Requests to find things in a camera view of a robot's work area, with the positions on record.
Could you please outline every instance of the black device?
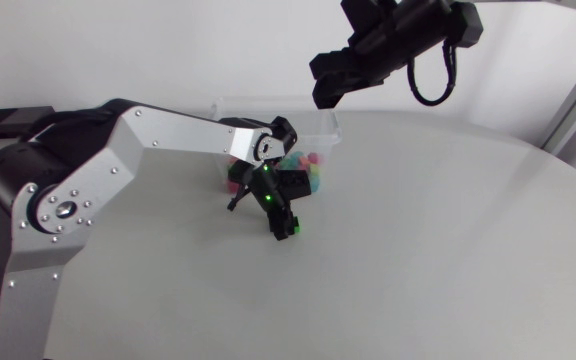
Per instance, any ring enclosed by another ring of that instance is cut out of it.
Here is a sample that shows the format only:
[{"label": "black device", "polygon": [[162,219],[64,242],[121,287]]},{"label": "black device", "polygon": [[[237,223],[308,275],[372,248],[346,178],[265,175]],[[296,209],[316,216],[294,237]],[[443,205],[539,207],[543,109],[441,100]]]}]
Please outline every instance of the black device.
[{"label": "black device", "polygon": [[[390,73],[408,65],[415,98],[427,106],[445,101],[456,83],[456,48],[479,41],[483,25],[474,4],[452,0],[342,0],[354,34],[341,51],[317,55],[310,68],[317,80],[313,91],[320,109],[334,108],[344,94],[382,85]],[[437,100],[418,91],[414,59],[444,41],[448,85]]]},{"label": "black device", "polygon": [[52,106],[0,109],[0,139],[17,138],[37,120],[54,112]]}]

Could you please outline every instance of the plastic container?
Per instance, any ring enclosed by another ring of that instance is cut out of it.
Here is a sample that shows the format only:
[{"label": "plastic container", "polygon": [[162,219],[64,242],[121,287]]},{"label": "plastic container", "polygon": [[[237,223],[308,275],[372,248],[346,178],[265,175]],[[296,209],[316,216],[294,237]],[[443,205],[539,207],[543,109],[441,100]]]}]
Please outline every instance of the plastic container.
[{"label": "plastic container", "polygon": [[[332,110],[318,110],[309,97],[226,97],[217,99],[212,108],[214,120],[245,117],[270,123],[277,116],[288,119],[298,137],[279,168],[308,171],[311,190],[320,191],[332,148],[341,142],[341,128]],[[236,185],[228,181],[228,167],[233,161],[225,156],[217,157],[223,182],[231,193],[236,191]]]}]

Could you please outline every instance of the white table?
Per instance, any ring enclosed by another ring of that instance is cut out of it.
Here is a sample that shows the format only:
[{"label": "white table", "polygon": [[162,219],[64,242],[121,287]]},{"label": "white table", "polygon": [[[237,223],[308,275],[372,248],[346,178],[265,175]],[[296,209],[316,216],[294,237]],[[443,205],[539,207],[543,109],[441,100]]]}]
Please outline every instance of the white table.
[{"label": "white table", "polygon": [[471,126],[340,118],[283,242],[253,199],[225,210],[210,156],[147,153],[66,267],[46,356],[576,359],[576,171]]}]

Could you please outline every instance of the black cable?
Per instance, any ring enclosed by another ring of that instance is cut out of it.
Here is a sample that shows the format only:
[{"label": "black cable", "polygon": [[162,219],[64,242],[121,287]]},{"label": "black cable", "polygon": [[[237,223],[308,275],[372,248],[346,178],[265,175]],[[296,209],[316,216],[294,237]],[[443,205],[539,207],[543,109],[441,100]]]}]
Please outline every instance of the black cable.
[{"label": "black cable", "polygon": [[415,80],[415,59],[411,58],[408,60],[408,84],[410,84],[410,90],[415,96],[415,99],[426,106],[437,106],[446,99],[450,97],[452,91],[455,89],[455,84],[457,82],[457,50],[454,46],[450,46],[444,43],[444,63],[446,64],[446,70],[448,70],[448,84],[446,85],[446,91],[437,100],[426,99],[417,88],[417,81]]}]

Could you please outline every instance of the silver robotic arm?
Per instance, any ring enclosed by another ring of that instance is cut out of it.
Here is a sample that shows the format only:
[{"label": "silver robotic arm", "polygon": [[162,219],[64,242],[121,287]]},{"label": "silver robotic arm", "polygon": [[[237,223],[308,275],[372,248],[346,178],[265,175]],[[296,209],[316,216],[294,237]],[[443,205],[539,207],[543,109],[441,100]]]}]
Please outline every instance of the silver robotic arm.
[{"label": "silver robotic arm", "polygon": [[[43,359],[63,267],[86,245],[97,214],[135,178],[145,149],[227,154],[248,177],[278,179],[267,175],[269,165],[297,140],[278,119],[220,123],[114,100],[48,119],[28,141],[0,151],[0,360]],[[276,206],[264,207],[271,228],[271,214],[293,221],[289,201],[307,194],[282,196],[277,181],[267,184],[260,193],[277,195]]]}]

